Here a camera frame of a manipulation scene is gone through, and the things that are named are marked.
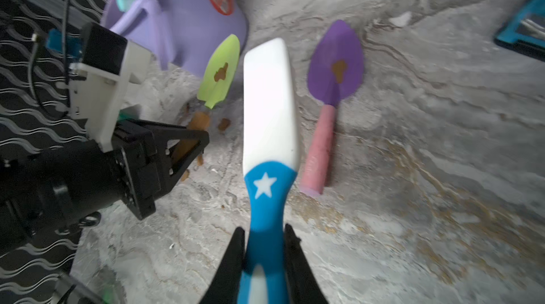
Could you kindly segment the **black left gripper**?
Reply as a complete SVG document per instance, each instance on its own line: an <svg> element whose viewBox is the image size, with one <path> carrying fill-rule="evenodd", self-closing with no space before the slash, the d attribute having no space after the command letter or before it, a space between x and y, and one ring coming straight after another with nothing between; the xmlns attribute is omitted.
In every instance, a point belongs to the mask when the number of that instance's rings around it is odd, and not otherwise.
<svg viewBox="0 0 545 304"><path fill-rule="evenodd" d="M205 130L123 120L116 125L109 152L86 141L44 154L43 212L56 220L77 221L122 201L143 220L208 143Z"/></svg>

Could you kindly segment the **white brush blue handle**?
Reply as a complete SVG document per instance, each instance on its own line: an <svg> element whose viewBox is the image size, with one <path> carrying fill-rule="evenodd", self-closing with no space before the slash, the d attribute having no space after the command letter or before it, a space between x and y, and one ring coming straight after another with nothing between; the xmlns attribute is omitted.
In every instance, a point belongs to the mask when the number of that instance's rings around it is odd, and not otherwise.
<svg viewBox="0 0 545 304"><path fill-rule="evenodd" d="M243 176L251 203L238 303L289 303L283 215L300 163L288 48L274 38L244 56Z"/></svg>

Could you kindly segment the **light green trowel wooden handle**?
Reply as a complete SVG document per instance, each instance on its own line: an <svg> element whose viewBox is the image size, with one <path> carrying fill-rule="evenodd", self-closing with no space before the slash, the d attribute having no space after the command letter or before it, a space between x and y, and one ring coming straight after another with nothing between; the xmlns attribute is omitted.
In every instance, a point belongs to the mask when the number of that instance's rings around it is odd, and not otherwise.
<svg viewBox="0 0 545 304"><path fill-rule="evenodd" d="M241 44L234 34L229 35L213 52L207 63L197 99L201 102L187 125L189 130L206 132L211 123L211 111L223 102L230 90L241 52Z"/></svg>

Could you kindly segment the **light blue trowel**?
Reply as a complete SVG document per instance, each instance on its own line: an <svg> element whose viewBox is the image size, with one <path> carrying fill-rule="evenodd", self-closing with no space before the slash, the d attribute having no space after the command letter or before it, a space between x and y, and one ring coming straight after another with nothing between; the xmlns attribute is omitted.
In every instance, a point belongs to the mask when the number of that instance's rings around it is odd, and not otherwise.
<svg viewBox="0 0 545 304"><path fill-rule="evenodd" d="M119 11L125 13L132 7L135 1L136 0L116 0L116 5Z"/></svg>

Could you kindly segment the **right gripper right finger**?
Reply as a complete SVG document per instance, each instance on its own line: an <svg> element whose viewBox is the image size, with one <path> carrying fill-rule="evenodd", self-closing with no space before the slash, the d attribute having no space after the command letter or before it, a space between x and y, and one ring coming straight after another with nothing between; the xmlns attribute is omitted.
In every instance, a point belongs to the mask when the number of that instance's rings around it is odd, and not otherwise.
<svg viewBox="0 0 545 304"><path fill-rule="evenodd" d="M301 239L290 224L286 224L284 229L284 254L290 303L328 303L302 250Z"/></svg>

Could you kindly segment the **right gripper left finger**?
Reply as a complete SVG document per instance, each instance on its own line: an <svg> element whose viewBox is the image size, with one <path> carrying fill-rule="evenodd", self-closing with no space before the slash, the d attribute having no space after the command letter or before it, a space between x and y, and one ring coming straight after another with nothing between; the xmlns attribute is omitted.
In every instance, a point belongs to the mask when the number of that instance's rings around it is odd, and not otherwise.
<svg viewBox="0 0 545 304"><path fill-rule="evenodd" d="M200 304L233 304L237 302L244 266L245 241L245 230L242 227L237 227L209 288L200 300Z"/></svg>

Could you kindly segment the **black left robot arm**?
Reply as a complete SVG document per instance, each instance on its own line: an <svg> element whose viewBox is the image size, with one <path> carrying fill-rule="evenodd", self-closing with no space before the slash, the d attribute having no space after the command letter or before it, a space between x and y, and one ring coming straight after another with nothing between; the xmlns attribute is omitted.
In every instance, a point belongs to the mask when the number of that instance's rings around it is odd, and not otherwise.
<svg viewBox="0 0 545 304"><path fill-rule="evenodd" d="M48 149L1 165L1 253L43 232L76 226L122 201L143 220L209 144L205 130L126 119L113 149L95 141Z"/></svg>

